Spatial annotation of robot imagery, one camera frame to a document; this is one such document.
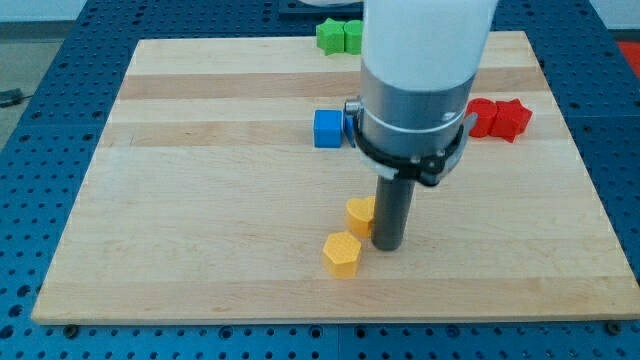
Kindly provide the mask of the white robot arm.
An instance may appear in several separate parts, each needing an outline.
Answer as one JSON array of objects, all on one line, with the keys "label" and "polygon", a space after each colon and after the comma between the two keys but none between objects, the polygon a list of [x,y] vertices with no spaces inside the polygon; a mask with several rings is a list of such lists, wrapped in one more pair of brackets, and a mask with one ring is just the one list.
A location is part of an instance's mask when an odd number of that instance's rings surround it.
[{"label": "white robot arm", "polygon": [[457,165],[496,8],[496,0],[365,1],[355,141],[380,182],[435,186]]}]

